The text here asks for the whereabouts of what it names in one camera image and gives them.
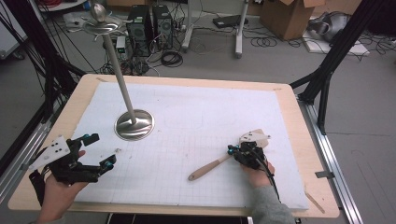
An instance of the round metal base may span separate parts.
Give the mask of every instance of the round metal base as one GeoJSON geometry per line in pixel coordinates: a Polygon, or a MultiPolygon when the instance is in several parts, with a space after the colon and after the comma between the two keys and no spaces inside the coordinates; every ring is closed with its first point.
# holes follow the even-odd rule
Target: round metal base
{"type": "Polygon", "coordinates": [[[136,123],[132,124],[129,112],[121,115],[114,126],[118,137],[126,141],[137,141],[151,133],[154,129],[154,117],[144,110],[134,110],[136,123]]]}

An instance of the human hand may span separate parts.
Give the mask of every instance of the human hand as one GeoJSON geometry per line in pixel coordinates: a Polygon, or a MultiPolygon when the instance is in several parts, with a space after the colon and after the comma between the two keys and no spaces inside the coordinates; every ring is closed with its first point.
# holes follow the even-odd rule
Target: human hand
{"type": "MultiPolygon", "coordinates": [[[[80,157],[84,154],[84,150],[78,153],[80,157]]],[[[69,187],[65,183],[56,181],[55,176],[50,175],[46,180],[44,202],[36,224],[60,219],[72,205],[77,194],[87,185],[88,183],[77,182],[69,187]]]]}
{"type": "MultiPolygon", "coordinates": [[[[275,167],[271,164],[271,162],[267,162],[268,169],[271,174],[275,173],[275,167]]],[[[243,164],[241,164],[242,170],[247,174],[248,181],[253,186],[253,188],[259,188],[264,186],[271,186],[271,182],[267,176],[267,174],[262,170],[254,170],[243,164]]]]}

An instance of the white paper sheet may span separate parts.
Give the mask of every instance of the white paper sheet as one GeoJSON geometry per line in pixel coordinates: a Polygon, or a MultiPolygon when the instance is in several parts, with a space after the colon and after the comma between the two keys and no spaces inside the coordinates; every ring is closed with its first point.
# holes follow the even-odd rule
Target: white paper sheet
{"type": "Polygon", "coordinates": [[[195,181],[188,176],[224,156],[242,134],[263,129],[272,136],[264,153],[276,168],[281,202],[292,209],[308,208],[273,92],[142,84],[127,88],[133,107],[151,113],[155,128],[140,141],[119,139],[114,123],[126,106],[117,83],[101,83],[73,137],[99,133],[98,142],[82,148],[87,150],[83,164],[97,165],[114,153],[118,161],[77,201],[250,207],[252,188],[233,158],[195,181]]]}

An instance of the helmet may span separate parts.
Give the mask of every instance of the helmet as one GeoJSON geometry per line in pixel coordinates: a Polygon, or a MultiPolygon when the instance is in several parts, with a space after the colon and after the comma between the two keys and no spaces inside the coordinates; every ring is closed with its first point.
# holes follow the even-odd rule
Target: helmet
{"type": "Polygon", "coordinates": [[[342,32],[348,21],[349,16],[343,12],[324,12],[320,17],[310,20],[306,30],[314,30],[327,42],[332,43],[334,37],[342,32]]]}

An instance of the wooden stick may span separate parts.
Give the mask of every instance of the wooden stick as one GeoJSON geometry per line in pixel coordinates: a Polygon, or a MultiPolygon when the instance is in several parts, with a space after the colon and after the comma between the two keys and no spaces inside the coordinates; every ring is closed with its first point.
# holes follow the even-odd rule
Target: wooden stick
{"type": "Polygon", "coordinates": [[[192,181],[198,179],[199,177],[205,175],[207,172],[211,171],[213,168],[215,168],[222,162],[227,161],[229,158],[231,158],[231,155],[227,154],[226,156],[221,157],[220,159],[212,161],[209,164],[199,168],[198,170],[194,171],[191,175],[189,175],[189,180],[192,181]]]}

